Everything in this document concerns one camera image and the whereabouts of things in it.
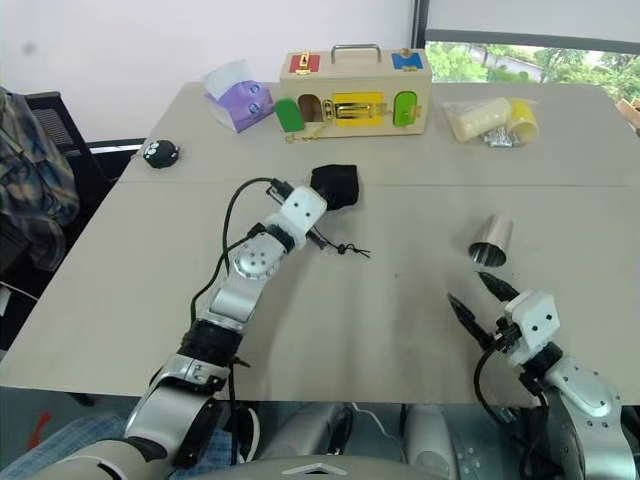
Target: wooden lock box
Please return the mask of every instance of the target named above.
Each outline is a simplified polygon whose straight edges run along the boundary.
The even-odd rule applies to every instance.
[[[336,45],[289,53],[275,111],[287,140],[424,132],[431,68],[424,50]]]

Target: black fabric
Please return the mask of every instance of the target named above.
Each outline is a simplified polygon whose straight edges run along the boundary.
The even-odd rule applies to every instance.
[[[355,165],[324,165],[311,172],[311,188],[327,201],[327,210],[338,210],[358,201],[358,169]]]

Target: metal cup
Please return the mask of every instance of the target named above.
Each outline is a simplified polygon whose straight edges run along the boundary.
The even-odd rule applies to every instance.
[[[471,260],[485,267],[500,267],[507,261],[513,221],[504,215],[491,215],[469,246]]]

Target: cable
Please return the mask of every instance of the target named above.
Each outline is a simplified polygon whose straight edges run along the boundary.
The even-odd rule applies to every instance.
[[[256,177],[256,178],[252,178],[251,180],[247,180],[246,182],[244,182],[242,185],[238,187],[238,189],[235,191],[235,193],[231,197],[231,200],[229,201],[229,205],[227,205],[227,213],[224,216],[224,225],[222,226],[222,256],[224,258],[224,266],[227,270],[227,273],[229,273],[229,250],[231,250],[227,246],[227,235],[229,233],[229,222],[231,220],[231,211],[233,210],[236,200],[238,200],[238,197],[240,196],[240,194],[245,188],[247,188],[249,185],[253,185],[254,183],[261,183],[261,182],[271,184],[273,182],[273,179],[267,178],[267,177]]]
[[[250,462],[253,460],[253,457],[255,457],[256,450],[258,450],[258,445],[260,444],[260,419],[253,408],[248,407],[247,410],[253,422],[253,438],[251,439],[251,447],[249,448],[246,459],[247,462]]]
[[[371,250],[364,250],[361,248],[357,248],[353,243],[347,243],[347,244],[341,243],[340,245],[336,245],[331,240],[329,240],[320,230],[318,230],[318,227],[313,227],[313,231],[324,242],[326,242],[327,245],[335,248],[340,255],[344,255],[345,253],[347,253],[347,250],[351,250],[353,253],[358,253],[363,257],[371,258]]]
[[[376,425],[378,426],[378,429],[380,429],[380,432],[382,433],[382,435],[394,441],[394,443],[398,446],[398,449],[400,450],[400,456],[402,457],[402,461],[404,463],[407,463],[407,456],[404,454],[404,449],[402,448],[402,444],[396,437],[394,437],[393,435],[389,435],[389,433],[387,433],[378,416],[375,413],[373,413],[371,410],[361,409],[360,407],[358,407],[358,404],[356,402],[351,402],[351,406],[356,412],[364,413],[366,415],[369,415],[371,418],[373,418],[373,421],[376,422]]]
[[[25,297],[30,298],[31,300],[33,300],[34,302],[37,302],[38,300],[40,300],[38,297],[36,297],[35,295],[31,295],[29,292],[25,292],[24,290],[20,290],[17,287],[14,287],[13,285],[10,285],[6,282],[2,282],[0,281],[0,285],[7,287],[9,290],[13,290],[14,292],[18,292],[21,293],[22,295],[24,295]]]
[[[511,430],[511,427],[505,421],[503,421],[500,417],[498,417],[498,415],[493,411],[493,409],[489,406],[489,404],[485,400],[484,395],[482,394],[482,389],[480,387],[480,376],[482,375],[482,370],[484,369],[484,366],[489,360],[489,358],[491,357],[491,355],[493,355],[497,351],[496,350],[497,348],[498,348],[498,344],[494,343],[487,350],[483,352],[482,356],[480,357],[480,360],[478,360],[478,364],[476,365],[476,369],[473,373],[473,389],[476,393],[476,398],[482,405],[482,408],[484,408],[484,410],[489,414],[491,419],[498,425],[498,427],[503,431],[503,433],[505,433],[509,438],[511,438],[513,441],[515,441],[521,447],[523,447],[526,453],[526,450],[529,448],[530,444],[527,444],[527,442],[525,442],[520,437],[518,437],[515,433],[513,433],[513,431]],[[546,427],[547,419],[548,419],[548,416],[547,418],[545,418],[545,424],[541,426],[541,430]],[[555,472],[553,473],[554,475],[557,473],[561,473],[562,469],[560,468],[560,466],[557,463],[555,463],[553,460],[549,459],[546,455],[543,455],[535,451],[535,446],[536,445],[534,444],[531,452],[529,453],[529,456],[531,454],[535,454],[536,457],[538,457],[538,459],[543,460],[549,466],[553,467],[553,469],[555,470]]]
[[[522,457],[520,457],[520,465],[518,467],[518,472],[520,473],[520,478],[536,478],[527,475],[527,464],[529,463],[529,458],[531,454],[536,448],[536,445],[540,441],[540,437],[544,433],[544,429],[547,426],[547,422],[549,421],[549,403],[547,402],[547,397],[544,396],[544,393],[539,393],[536,395],[538,400],[540,400],[540,406],[542,408],[542,420],[540,421],[540,426],[538,427],[538,431],[531,437],[529,441],[529,445],[524,450]]]
[[[238,463],[238,411],[236,410],[236,385],[233,375],[233,365],[229,366],[229,420],[231,423],[231,465]]]
[[[249,236],[246,236],[246,237],[238,240],[236,243],[231,245],[227,250],[230,252],[231,250],[233,250],[237,246],[239,246],[239,245],[243,244],[244,242],[246,242],[248,239],[249,239]],[[218,274],[220,273],[220,267],[222,267],[222,260],[224,258],[225,258],[224,255],[221,254],[220,257],[218,258],[218,263],[216,264],[216,269],[213,272],[213,275],[211,276],[211,278],[209,279],[207,284],[204,287],[202,287],[198,291],[198,293],[196,293],[193,296],[193,298],[191,299],[190,318],[191,318],[191,323],[192,324],[196,321],[196,300],[198,300],[198,298],[200,298],[200,295],[202,295],[204,292],[206,292],[211,287],[211,285],[213,285],[213,283],[216,281],[216,279],[218,278]]]

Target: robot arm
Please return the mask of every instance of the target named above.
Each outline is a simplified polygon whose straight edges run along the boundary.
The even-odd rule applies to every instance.
[[[325,200],[307,187],[287,194],[262,231],[233,251],[229,276],[152,379],[124,438],[86,447],[34,478],[155,479],[198,462],[220,415],[213,396],[226,382],[262,290],[326,211]]]
[[[522,368],[520,380],[533,394],[549,398],[552,454],[566,478],[635,479],[629,444],[622,432],[620,396],[598,372],[583,367],[552,341],[560,328],[553,297],[540,291],[519,293],[508,283],[480,273],[504,306],[498,330],[489,335],[475,317],[450,296],[458,319],[483,350],[502,351],[507,363]]]

